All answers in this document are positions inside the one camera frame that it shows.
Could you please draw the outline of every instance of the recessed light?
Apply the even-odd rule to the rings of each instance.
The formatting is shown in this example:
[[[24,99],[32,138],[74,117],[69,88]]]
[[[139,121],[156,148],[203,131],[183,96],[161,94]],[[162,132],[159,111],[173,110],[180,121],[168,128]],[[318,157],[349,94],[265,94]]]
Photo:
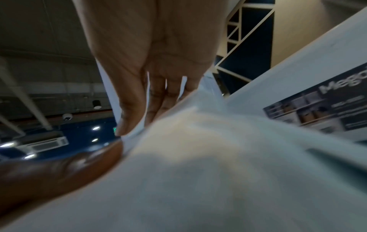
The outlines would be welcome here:
[[[12,148],[15,146],[15,142],[4,143],[0,145],[0,148]]]
[[[29,154],[29,155],[23,157],[23,159],[33,159],[33,158],[36,158],[36,157],[37,157],[37,155],[35,153],[33,153],[33,154]]]

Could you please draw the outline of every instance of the ceiling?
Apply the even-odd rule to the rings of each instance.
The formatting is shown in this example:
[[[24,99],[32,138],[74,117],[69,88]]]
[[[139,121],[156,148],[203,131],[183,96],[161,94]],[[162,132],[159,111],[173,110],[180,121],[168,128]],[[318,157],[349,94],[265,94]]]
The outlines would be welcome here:
[[[98,115],[93,100],[100,100],[102,105],[103,116],[97,117],[112,117],[96,62],[71,0],[2,0],[0,34],[0,56],[7,60],[18,85],[46,118],[84,112],[90,120]],[[33,125],[39,125],[1,80],[0,114],[20,127],[22,121],[29,125],[32,119]]]

